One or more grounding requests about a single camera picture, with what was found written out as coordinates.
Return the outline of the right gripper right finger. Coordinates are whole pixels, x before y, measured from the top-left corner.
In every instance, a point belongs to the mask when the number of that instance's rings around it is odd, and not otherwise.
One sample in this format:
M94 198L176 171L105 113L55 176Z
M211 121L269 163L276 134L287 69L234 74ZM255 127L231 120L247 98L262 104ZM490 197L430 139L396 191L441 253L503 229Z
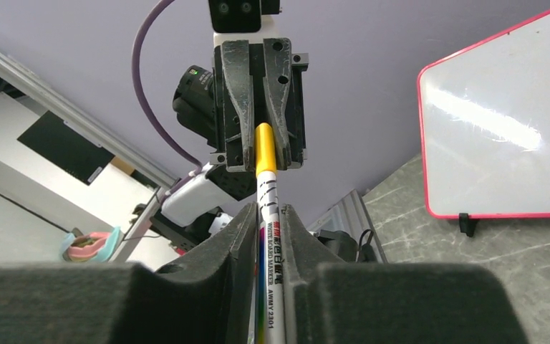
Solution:
M281 213L288 343L527 343L505 288L474 264L351 263Z

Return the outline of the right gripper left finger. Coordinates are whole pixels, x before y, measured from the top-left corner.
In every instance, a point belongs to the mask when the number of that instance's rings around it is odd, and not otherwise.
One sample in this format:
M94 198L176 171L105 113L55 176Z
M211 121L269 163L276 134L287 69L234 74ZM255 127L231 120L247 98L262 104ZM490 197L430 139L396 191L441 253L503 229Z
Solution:
M139 263L0 265L0 343L245 343L256 204L152 271Z

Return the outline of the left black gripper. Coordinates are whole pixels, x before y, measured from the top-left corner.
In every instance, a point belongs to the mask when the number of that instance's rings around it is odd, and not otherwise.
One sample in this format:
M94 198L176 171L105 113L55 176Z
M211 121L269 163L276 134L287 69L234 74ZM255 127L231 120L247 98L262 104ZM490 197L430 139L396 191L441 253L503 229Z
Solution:
M294 53L287 38L224 41L214 50L216 150L214 165L230 172L256 167L255 129L274 132L277 169L301 168L307 158L302 74L307 53Z

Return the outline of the white whiteboard marker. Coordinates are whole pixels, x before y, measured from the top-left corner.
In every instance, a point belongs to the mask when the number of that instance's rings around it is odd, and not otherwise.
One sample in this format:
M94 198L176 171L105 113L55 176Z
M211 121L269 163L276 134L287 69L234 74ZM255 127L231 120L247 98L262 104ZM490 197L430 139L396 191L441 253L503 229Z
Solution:
M259 299L256 312L256 342L285 343L284 268L281 246L279 198L276 174L257 176L261 218L259 239Z

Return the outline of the yellow marker cap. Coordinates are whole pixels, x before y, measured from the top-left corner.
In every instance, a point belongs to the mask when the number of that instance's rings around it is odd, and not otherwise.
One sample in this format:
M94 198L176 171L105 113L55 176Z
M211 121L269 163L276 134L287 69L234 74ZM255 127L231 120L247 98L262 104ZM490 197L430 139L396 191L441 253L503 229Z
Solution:
M268 123L255 129L256 176L264 171L277 172L274 132Z

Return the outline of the whiteboard with red frame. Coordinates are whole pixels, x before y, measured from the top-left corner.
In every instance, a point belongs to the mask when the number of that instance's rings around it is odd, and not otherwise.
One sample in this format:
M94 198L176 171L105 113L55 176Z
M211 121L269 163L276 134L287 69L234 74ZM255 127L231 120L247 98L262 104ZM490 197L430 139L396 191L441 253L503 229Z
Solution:
M550 10L417 78L425 208L550 218Z

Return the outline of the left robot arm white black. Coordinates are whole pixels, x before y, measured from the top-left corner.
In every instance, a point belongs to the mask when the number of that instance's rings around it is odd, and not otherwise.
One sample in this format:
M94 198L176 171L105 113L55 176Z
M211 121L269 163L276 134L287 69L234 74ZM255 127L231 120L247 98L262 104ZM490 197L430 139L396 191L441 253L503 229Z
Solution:
M222 42L209 67L180 76L172 108L179 125L203 141L188 148L191 170L161 200L153 231L188 251L209 238L223 206L256 195L256 129L274 132L279 171L301 168L307 155L303 76L308 56L288 38Z

